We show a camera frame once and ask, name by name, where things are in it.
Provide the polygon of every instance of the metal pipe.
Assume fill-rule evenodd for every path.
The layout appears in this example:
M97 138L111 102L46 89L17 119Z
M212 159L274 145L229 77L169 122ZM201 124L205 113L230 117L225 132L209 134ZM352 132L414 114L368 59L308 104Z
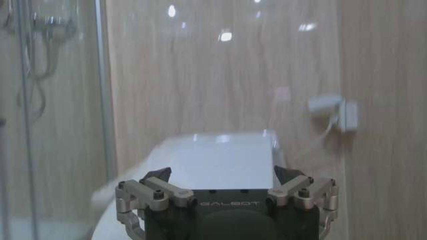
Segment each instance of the metal pipe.
M95 10L95 36L97 36L97 69L98 69L98 86L101 99L101 125L103 133L103 154L106 161L106 178L113 180L117 176L117 158L115 158L115 139L114 139L114 116L113 116L113 101L111 88L109 81L109 61L107 50L103 42L103 27L105 24L105 6L103 0L94 0Z

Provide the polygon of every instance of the bathroom wall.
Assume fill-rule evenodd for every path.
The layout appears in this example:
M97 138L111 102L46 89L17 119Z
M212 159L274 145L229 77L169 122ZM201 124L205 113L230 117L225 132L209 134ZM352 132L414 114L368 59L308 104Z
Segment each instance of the bathroom wall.
M270 128L288 166L337 179L346 239L338 135L296 159L325 128L306 100L341 90L336 1L105 2L118 172L169 136Z
M342 0L341 90L360 128L345 139L352 240L427 236L427 1Z

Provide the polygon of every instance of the screw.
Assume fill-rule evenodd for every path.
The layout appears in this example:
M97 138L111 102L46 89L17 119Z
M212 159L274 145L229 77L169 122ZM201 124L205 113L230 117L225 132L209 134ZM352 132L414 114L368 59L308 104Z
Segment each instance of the screw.
M153 200L161 200L165 197L165 193L158 189L153 192Z
M306 188L301 188L297 191L297 196L300 196L301 198L309 198L309 191L306 190Z

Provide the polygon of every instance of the metal bracket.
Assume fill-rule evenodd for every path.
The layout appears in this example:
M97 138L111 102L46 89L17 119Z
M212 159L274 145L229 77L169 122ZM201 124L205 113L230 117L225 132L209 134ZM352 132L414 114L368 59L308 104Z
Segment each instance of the metal bracket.
M306 188L294 194L294 206L297 208L309 210L314 205L320 209L318 239L322 240L329 233L330 222L337 218L338 187L333 179L316 179Z
M125 232L130 239L145 240L145 232L139 227L143 219L143 209L160 212L169 207L169 197L177 207L197 204L192 190L182 189L156 177L143 181L121 181L114 188L115 218L125 225Z
M180 208L190 207L197 204L197 200L193 197L194 193L189 189L178 188L177 186L166 183L156 177L150 177L143 181L143 184L152 189L160 189L169 196L174 206Z
M309 177L298 175L281 186L268 189L268 198L276 203L277 207L285 206L288 204L289 197L293 197L293 194L309 184Z
M329 178L313 180L298 175L280 187L268 190L268 199L277 207L285 206L288 199L293 197L294 206L309 210L318 207L318 240L322 240L330 231L330 222L337 218L338 187Z

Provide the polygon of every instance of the white plug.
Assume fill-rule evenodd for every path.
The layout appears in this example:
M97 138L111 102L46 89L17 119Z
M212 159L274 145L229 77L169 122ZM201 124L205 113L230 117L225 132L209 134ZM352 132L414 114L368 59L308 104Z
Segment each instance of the white plug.
M328 117L337 113L342 97L337 94L314 96L308 100L308 111L314 117Z
M337 94L314 96L308 100L308 111L313 117L328 117L341 133L357 128L357 103L346 102Z

